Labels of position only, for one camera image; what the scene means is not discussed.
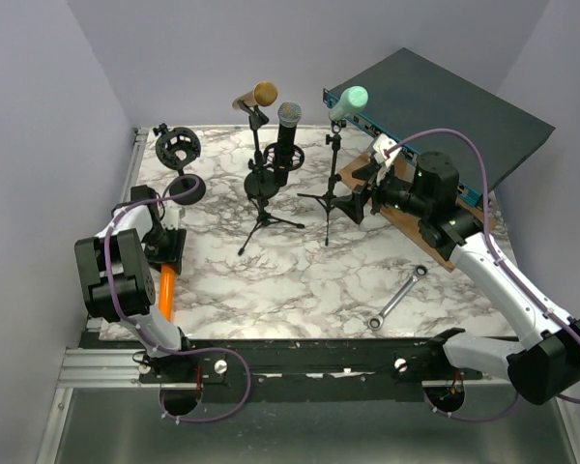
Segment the orange microphone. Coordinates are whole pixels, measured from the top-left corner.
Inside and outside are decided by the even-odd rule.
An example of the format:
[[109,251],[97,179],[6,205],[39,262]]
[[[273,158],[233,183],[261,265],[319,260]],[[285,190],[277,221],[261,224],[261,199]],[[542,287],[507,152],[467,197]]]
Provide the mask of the orange microphone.
[[168,322],[173,320],[176,277],[177,274],[170,265],[163,264],[161,266],[159,280],[159,311]]

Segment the black tripod shock-mount stand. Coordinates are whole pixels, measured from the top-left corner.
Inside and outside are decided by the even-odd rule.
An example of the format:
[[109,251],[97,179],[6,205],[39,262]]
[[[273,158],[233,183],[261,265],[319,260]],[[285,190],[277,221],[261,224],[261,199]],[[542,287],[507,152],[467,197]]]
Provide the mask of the black tripod shock-mount stand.
[[253,234],[262,228],[280,223],[288,224],[298,229],[305,228],[303,223],[276,217],[266,210],[270,204],[270,200],[282,188],[282,174],[287,176],[289,172],[301,168],[305,162],[304,151],[297,145],[294,145],[293,155],[290,157],[289,164],[279,165],[276,162],[276,145],[276,142],[267,145],[263,152],[256,150],[253,159],[247,164],[250,173],[244,180],[244,190],[249,202],[257,209],[257,216],[255,225],[238,250],[239,256],[245,253],[247,244]]

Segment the black round-base shock-mount stand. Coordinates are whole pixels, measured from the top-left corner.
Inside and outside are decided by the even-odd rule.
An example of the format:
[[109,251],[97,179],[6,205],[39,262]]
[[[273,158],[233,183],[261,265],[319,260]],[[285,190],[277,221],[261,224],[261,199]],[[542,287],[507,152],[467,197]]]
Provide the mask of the black round-base shock-mount stand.
[[206,193],[206,184],[194,174],[186,174],[185,167],[197,160],[201,154],[198,136],[186,127],[170,129],[165,123],[153,128],[157,137],[155,150],[158,160],[177,177],[163,192],[163,197],[173,197],[179,205],[188,206],[200,201]]

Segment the black silver-grille microphone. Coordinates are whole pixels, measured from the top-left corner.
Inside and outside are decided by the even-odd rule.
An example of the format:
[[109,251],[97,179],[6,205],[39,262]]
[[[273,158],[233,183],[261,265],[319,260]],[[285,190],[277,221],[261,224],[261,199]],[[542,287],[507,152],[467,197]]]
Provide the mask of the black silver-grille microphone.
[[279,121],[275,145],[275,162],[277,166],[289,167],[294,157],[294,141],[297,125],[302,118],[301,107],[293,101],[281,104],[277,111]]

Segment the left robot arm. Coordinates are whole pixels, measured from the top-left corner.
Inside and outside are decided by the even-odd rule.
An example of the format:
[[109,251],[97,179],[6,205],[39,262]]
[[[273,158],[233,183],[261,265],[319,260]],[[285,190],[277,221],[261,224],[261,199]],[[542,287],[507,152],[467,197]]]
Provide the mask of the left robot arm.
[[102,232],[77,241],[74,254],[89,315],[127,329],[150,359],[175,382],[195,368],[187,336],[161,313],[152,270],[182,270],[187,231],[161,221],[157,192],[146,185],[130,190]]

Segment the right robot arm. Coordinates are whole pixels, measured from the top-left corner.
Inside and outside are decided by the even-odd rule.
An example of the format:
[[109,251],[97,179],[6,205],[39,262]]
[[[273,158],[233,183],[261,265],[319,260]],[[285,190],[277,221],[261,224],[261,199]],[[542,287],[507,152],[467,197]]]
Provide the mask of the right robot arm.
[[580,381],[580,319],[548,299],[507,259],[482,222],[456,202],[459,174],[439,152],[419,155],[412,181],[397,178],[390,160],[354,171],[353,191],[333,206],[355,223],[363,208],[396,209],[418,218],[422,239],[469,277],[506,318],[514,342],[473,336],[462,329],[431,339],[427,371],[445,379],[470,368],[511,382],[528,402],[541,405]]

